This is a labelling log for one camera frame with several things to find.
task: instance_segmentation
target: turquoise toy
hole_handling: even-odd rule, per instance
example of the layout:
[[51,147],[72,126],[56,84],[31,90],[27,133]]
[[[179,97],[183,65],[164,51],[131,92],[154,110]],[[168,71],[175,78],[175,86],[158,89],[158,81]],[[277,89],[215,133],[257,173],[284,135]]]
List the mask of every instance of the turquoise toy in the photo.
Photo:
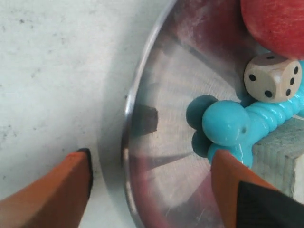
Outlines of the turquoise toy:
[[216,150],[228,150],[245,166],[253,163],[252,147],[293,115],[304,116],[304,80],[297,93],[279,103],[255,102],[242,107],[233,101],[217,101],[204,113],[202,127],[213,142],[209,162]]

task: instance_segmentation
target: bowl rim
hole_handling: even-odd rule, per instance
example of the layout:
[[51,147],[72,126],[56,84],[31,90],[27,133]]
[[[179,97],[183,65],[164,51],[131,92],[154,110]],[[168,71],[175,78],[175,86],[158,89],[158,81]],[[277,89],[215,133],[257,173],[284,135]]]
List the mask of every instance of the bowl rim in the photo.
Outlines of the bowl rim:
[[133,115],[133,109],[135,104],[135,99],[137,96],[139,84],[143,75],[144,68],[146,66],[148,57],[152,50],[152,47],[158,37],[159,32],[161,31],[166,19],[174,8],[178,0],[169,0],[167,5],[164,7],[164,10],[158,16],[154,26],[146,40],[145,46],[143,48],[142,54],[139,58],[135,72],[133,75],[133,82],[129,90],[125,109],[124,109],[124,122],[123,122],[123,131],[122,131],[122,141],[121,141],[121,158],[124,170],[124,192],[129,207],[129,211],[137,227],[144,228],[144,224],[137,213],[135,201],[133,198],[133,191],[130,184],[130,165],[129,165],[129,140],[130,140],[130,128],[131,120]]

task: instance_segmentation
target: red apple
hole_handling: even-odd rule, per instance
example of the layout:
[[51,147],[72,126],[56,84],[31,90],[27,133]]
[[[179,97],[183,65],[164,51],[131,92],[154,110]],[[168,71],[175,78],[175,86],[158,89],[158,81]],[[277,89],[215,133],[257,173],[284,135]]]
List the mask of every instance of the red apple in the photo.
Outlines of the red apple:
[[304,0],[241,0],[243,20],[268,50],[304,59]]

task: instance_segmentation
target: metal bowl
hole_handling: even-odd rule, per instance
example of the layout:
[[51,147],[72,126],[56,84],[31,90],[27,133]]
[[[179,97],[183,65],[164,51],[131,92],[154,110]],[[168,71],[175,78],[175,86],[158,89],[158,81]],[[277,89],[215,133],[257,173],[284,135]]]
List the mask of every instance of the metal bowl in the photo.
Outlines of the metal bowl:
[[125,110],[125,189],[138,227],[223,227],[201,117],[216,99],[252,102],[242,76],[264,52],[243,24],[240,0],[173,0],[164,9]]

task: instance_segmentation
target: white table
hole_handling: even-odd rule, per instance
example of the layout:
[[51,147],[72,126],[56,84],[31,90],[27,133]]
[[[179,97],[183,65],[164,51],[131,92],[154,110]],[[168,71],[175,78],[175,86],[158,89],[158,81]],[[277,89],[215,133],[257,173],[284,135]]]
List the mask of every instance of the white table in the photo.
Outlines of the white table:
[[167,2],[0,1],[0,199],[88,147],[80,227],[134,228],[119,164],[125,96]]

